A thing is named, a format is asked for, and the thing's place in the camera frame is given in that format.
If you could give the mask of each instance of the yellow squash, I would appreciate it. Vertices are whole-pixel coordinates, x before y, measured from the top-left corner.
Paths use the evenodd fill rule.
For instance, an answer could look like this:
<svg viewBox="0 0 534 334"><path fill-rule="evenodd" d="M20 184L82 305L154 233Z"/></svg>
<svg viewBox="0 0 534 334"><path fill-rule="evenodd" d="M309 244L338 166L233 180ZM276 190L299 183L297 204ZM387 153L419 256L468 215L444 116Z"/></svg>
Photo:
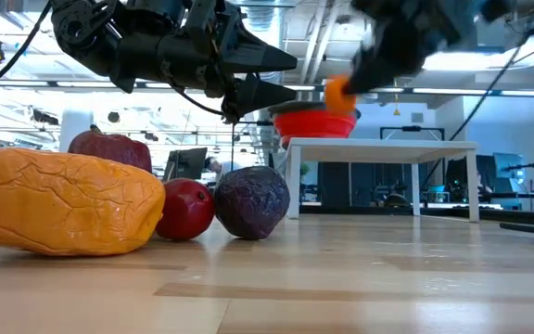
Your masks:
<svg viewBox="0 0 534 334"><path fill-rule="evenodd" d="M164 187L95 157L0 149L0 246L47 255L110 255L151 237Z"/></svg>

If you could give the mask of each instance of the wooden surface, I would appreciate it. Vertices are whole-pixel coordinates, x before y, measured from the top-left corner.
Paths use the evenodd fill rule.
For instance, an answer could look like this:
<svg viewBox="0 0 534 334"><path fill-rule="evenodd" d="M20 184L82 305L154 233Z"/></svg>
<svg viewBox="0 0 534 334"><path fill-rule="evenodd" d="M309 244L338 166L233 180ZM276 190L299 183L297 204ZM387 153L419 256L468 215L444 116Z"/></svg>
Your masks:
<svg viewBox="0 0 534 334"><path fill-rule="evenodd" d="M292 138L303 161L420 163L477 149L474 142L399 139Z"/></svg>
<svg viewBox="0 0 534 334"><path fill-rule="evenodd" d="M0 333L534 334L534 235L454 219L219 223L106 258L0 250Z"/></svg>

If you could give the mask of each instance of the red pomegranate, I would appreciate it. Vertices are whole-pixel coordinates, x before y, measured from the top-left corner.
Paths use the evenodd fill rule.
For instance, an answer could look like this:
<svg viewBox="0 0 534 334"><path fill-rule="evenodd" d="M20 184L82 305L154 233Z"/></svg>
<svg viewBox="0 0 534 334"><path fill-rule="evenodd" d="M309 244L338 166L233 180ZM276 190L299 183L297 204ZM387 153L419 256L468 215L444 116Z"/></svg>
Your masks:
<svg viewBox="0 0 534 334"><path fill-rule="evenodd" d="M164 184L163 217L156 226L162 238L189 240L210 227L215 205L210 190L197 181L177 178Z"/></svg>
<svg viewBox="0 0 534 334"><path fill-rule="evenodd" d="M95 125L71 140L69 153L116 161L152 173L152 158L146 144L126 135L104 135Z"/></svg>

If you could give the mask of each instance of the red bowl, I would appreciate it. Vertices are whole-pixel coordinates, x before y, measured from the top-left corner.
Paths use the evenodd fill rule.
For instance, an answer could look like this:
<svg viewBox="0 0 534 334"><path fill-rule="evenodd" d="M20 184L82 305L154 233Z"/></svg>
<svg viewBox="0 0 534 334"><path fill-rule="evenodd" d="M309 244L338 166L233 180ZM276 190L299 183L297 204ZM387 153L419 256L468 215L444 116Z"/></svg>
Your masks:
<svg viewBox="0 0 534 334"><path fill-rule="evenodd" d="M349 115L336 115L328 112L321 102L287 102L270 107L269 111L282 137L283 148L294 137L347 138L360 118L358 110Z"/></svg>

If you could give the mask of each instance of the white table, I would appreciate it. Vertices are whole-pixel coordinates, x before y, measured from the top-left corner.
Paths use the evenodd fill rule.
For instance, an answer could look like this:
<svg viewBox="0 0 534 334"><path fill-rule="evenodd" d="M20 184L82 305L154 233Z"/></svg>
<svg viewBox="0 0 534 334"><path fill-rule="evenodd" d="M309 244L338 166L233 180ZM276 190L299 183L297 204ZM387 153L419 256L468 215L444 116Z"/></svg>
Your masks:
<svg viewBox="0 0 534 334"><path fill-rule="evenodd" d="M476 149L477 143L473 142L292 138L286 155L286 182L291 198L287 217L291 219L299 217L300 163L302 161L409 163L412 165L413 203L419 203L418 164L465 154L469 220L478 222ZM413 215L420 215L419 205L413 205Z"/></svg>

